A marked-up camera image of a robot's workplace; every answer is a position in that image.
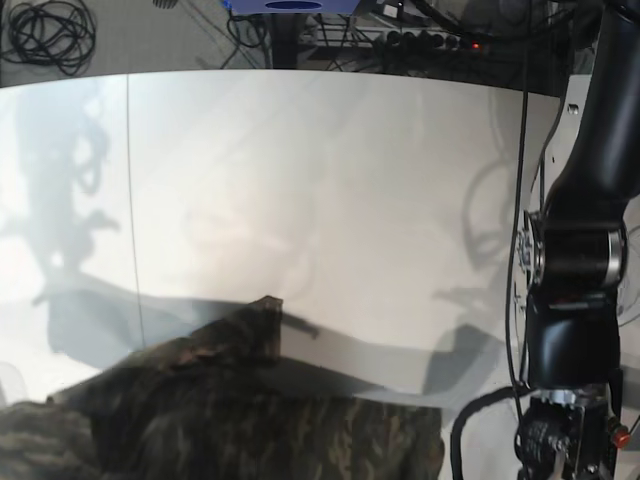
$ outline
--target white tabletop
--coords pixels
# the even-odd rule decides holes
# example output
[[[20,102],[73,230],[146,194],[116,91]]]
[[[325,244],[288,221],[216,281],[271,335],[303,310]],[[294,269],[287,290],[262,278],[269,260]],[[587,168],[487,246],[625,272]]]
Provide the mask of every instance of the white tabletop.
[[[532,95],[528,165],[557,107]],[[455,410],[505,384],[520,113],[513,91],[324,72],[0,91],[5,397],[41,400],[266,294],[288,314],[285,389]],[[497,478],[488,448],[478,478]]]

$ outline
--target cable bundle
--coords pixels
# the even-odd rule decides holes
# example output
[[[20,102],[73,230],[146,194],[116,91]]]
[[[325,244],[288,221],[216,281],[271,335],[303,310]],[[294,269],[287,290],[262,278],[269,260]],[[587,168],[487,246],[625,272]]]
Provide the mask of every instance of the cable bundle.
[[[271,56],[266,43],[268,28],[264,15],[234,15],[231,10],[228,10],[227,14],[229,17],[227,19],[227,32],[235,42],[235,48],[231,55],[229,55],[220,66],[220,69],[224,70],[229,65],[229,62],[231,62],[240,51],[240,47],[248,49],[260,48],[264,56],[265,68],[271,68]],[[244,35],[240,30],[240,25],[242,24],[246,24]],[[252,35],[255,36],[255,41],[252,41]]]
[[[10,63],[56,67],[69,77],[88,65],[96,48],[96,24],[82,0],[20,3],[7,19]]]

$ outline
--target cable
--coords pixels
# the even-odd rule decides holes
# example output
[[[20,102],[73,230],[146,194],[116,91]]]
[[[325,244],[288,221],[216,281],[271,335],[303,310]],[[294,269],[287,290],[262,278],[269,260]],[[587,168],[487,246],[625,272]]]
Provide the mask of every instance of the cable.
[[[392,22],[390,22],[389,20],[387,20],[386,18],[383,18],[382,15],[377,14],[375,12],[371,12],[369,15],[371,15],[371,17],[373,19],[375,19],[376,22],[378,22],[379,24],[387,27],[387,28],[398,28],[397,24],[393,24]]]
[[[502,387],[495,392],[487,393],[475,400],[469,402],[464,407],[451,427],[451,473],[453,480],[464,480],[462,472],[462,431],[467,421],[480,410],[487,408],[495,403],[515,397],[518,401],[520,397],[528,395],[528,390],[515,390],[512,387]]]
[[[351,19],[349,17],[347,17],[346,20],[347,24],[344,27],[344,32],[342,34],[342,40],[340,41],[340,46],[338,47],[338,51],[336,52],[336,56],[335,58],[331,61],[331,63],[329,63],[329,66],[325,69],[325,70],[330,70],[331,67],[333,66],[333,64],[335,63],[336,65],[338,65],[338,58],[340,57],[340,54],[342,53],[342,49],[344,48],[344,44],[347,41],[347,34],[349,33],[349,28],[351,27]]]
[[[227,10],[229,18],[227,19],[227,32],[231,38],[233,38],[238,48],[240,46],[253,49],[260,48],[262,50],[262,54],[264,56],[264,64],[265,68],[271,68],[271,56],[269,55],[269,48],[267,47],[266,38],[267,38],[267,25],[264,21],[264,17],[261,14],[253,14],[253,15],[234,15],[231,10]],[[245,29],[245,36],[248,41],[242,39],[242,34],[240,32],[241,23],[248,23],[247,28]],[[253,32],[256,35],[256,41],[251,42],[250,33]]]
[[[212,22],[209,19],[209,17],[207,17],[204,14],[204,12],[198,8],[197,5],[195,5],[192,1],[180,2],[180,5],[183,7],[184,12],[213,41],[213,43],[215,43],[217,45],[217,39],[215,38],[215,36],[211,35],[211,33],[209,31],[207,31],[206,27],[204,25],[202,25],[198,21],[198,19],[194,16],[193,12],[191,10],[189,10],[189,8],[187,8],[187,6],[186,6],[187,4],[189,5],[189,7],[191,7],[191,10],[193,10],[198,15],[198,17],[200,17],[201,20],[203,20],[205,23],[207,23],[218,34],[220,34],[220,36],[222,36],[223,38],[225,38],[226,40],[228,40],[229,42],[231,42],[235,46],[235,41],[233,40],[233,37],[229,36],[229,34],[227,32],[225,32],[222,28],[220,28],[218,25],[216,25],[214,22]],[[258,68],[258,65],[256,64],[255,59],[251,55],[249,55],[247,52],[245,52],[244,49],[241,48],[239,53],[240,53],[240,55],[242,55],[244,57],[244,59],[249,63],[249,65],[251,65],[252,68]]]
[[[96,24],[83,0],[20,3],[7,19],[11,49],[3,60],[56,67],[69,77],[86,68],[96,48]]]
[[[356,62],[360,62],[362,59],[361,58],[352,58],[351,60],[347,60],[344,63],[336,63],[335,68],[332,68],[330,71],[331,72],[335,72],[337,70],[340,70],[341,72],[344,72],[343,67],[346,67],[347,65],[351,65],[352,63],[356,63]]]
[[[533,0],[527,1],[527,36],[531,36],[533,13]],[[522,55],[522,116],[520,118],[520,140],[518,142],[518,168],[516,173],[516,198],[513,211],[513,228],[511,231],[511,245],[509,247],[509,263],[507,268],[507,288],[505,295],[505,316],[504,316],[504,334],[507,348],[507,363],[509,365],[509,379],[511,380],[511,388],[516,404],[516,413],[518,415],[518,430],[522,424],[522,405],[518,396],[519,383],[516,379],[515,368],[513,365],[513,351],[511,349],[511,288],[513,286],[513,263],[515,260],[516,239],[518,236],[518,219],[520,218],[520,197],[522,195],[522,174],[524,170],[524,152],[527,136],[527,113],[529,109],[529,42],[525,41],[523,45]],[[526,480],[529,479],[529,469],[526,465],[523,468]]]
[[[324,43],[329,48],[329,39],[327,38],[327,29],[324,25],[324,19],[322,18],[322,14],[318,15],[318,22],[320,23],[320,28],[322,29],[322,36],[324,37]]]
[[[451,20],[447,16],[440,13],[438,10],[433,8],[424,0],[410,0],[411,3],[422,13],[423,15],[431,18],[434,22],[436,22],[440,27],[446,30],[449,33],[453,33],[454,35],[458,35],[459,37],[469,39],[471,41],[475,41],[478,43],[523,43],[523,42],[531,42],[534,40],[539,40],[553,31],[561,28],[564,25],[567,25],[571,19],[573,18],[573,11],[569,11],[564,14],[560,19],[556,20],[550,25],[545,27],[541,27],[536,31],[531,31],[528,29],[528,32],[525,35],[514,35],[514,36],[496,36],[490,35],[487,33],[479,33],[479,32],[470,32],[465,27],[460,25],[459,22]]]
[[[229,19],[227,20],[227,31],[231,34],[231,26],[230,25],[233,24],[233,26],[234,26],[236,31],[235,31],[235,36],[232,34],[232,38],[234,40],[236,40],[236,43],[235,43],[235,47],[233,48],[233,51],[229,54],[229,56],[226,58],[226,60],[224,62],[222,62],[222,65],[220,65],[220,70],[224,70],[225,68],[227,68],[227,66],[229,65],[231,60],[233,60],[233,58],[240,51],[240,42],[237,41],[237,38],[240,36],[240,27],[238,27],[238,24],[235,23],[235,22],[231,23],[231,19],[233,18],[231,10],[227,10],[227,14],[229,15]]]

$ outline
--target blue object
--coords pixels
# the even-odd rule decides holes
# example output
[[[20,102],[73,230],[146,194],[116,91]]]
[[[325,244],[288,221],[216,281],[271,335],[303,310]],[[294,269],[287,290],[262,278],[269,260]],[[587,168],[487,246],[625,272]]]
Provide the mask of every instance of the blue object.
[[[233,0],[233,11],[240,15],[251,13],[344,13],[351,14],[359,0]],[[225,8],[231,2],[224,0]]]

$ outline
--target screw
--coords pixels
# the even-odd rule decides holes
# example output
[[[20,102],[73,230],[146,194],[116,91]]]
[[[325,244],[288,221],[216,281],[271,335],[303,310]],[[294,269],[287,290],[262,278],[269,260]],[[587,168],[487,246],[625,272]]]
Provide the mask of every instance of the screw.
[[[556,452],[566,452],[569,449],[569,440],[566,438],[560,438],[554,445]]]

